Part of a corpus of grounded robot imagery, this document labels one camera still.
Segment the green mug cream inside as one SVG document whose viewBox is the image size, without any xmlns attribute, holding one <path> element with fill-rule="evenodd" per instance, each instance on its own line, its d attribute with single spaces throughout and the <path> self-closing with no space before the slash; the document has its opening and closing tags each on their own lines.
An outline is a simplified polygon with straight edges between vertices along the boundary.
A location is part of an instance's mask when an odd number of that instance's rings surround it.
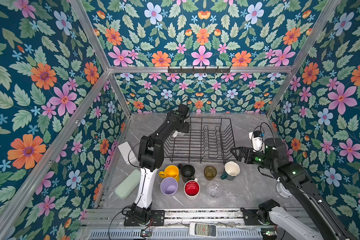
<svg viewBox="0 0 360 240">
<path fill-rule="evenodd" d="M 221 175 L 221 180 L 233 181 L 240 171 L 240 166 L 237 163 L 227 162 L 224 166 L 224 173 Z"/>
</svg>

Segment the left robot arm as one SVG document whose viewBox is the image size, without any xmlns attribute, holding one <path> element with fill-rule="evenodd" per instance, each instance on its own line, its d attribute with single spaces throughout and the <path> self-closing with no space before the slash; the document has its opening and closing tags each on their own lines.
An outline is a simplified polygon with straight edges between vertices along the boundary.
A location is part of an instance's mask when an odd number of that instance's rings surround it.
<svg viewBox="0 0 360 240">
<path fill-rule="evenodd" d="M 149 136 L 142 136 L 139 142 L 138 162 L 141 171 L 138 195 L 131 205 L 129 219 L 146 225 L 152 217 L 152 192 L 155 174 L 164 162 L 164 143 L 173 132 L 187 134 L 190 124 L 189 107 L 180 104 L 177 110 L 169 111 L 159 128 Z"/>
</svg>

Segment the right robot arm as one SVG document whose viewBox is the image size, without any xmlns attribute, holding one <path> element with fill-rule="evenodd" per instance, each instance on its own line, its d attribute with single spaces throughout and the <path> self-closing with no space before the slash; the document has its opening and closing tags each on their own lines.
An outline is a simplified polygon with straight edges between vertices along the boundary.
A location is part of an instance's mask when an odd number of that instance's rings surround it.
<svg viewBox="0 0 360 240">
<path fill-rule="evenodd" d="M 289 161 L 287 145 L 281 139 L 257 137 L 253 146 L 231 148 L 239 161 L 267 169 L 307 212 L 317 230 L 302 223 L 271 199 L 259 204 L 257 219 L 263 225 L 278 225 L 297 240 L 354 240 L 355 236 L 337 218 L 325 199 L 319 195 L 313 178 L 305 168 Z"/>
</svg>

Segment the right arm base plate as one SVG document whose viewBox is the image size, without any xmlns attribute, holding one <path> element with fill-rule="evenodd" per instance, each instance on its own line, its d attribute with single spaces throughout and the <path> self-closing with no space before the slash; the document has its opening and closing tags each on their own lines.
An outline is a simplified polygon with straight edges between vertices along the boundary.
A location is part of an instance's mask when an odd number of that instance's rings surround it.
<svg viewBox="0 0 360 240">
<path fill-rule="evenodd" d="M 260 224 L 257 210 L 248 210 L 245 208 L 240 208 L 240 211 L 243 214 L 243 219 L 246 226 L 256 226 Z"/>
</svg>

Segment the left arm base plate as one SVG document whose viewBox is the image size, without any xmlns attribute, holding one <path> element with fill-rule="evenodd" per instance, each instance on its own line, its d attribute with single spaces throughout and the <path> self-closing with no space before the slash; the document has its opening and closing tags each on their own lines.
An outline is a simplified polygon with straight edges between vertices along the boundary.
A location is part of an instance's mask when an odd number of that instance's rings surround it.
<svg viewBox="0 0 360 240">
<path fill-rule="evenodd" d="M 148 227 L 148 226 L 163 226 L 165 221 L 164 210 L 151 210 L 148 213 L 143 213 L 141 216 L 133 213 L 131 210 L 127 211 L 124 220 L 125 227 Z"/>
</svg>

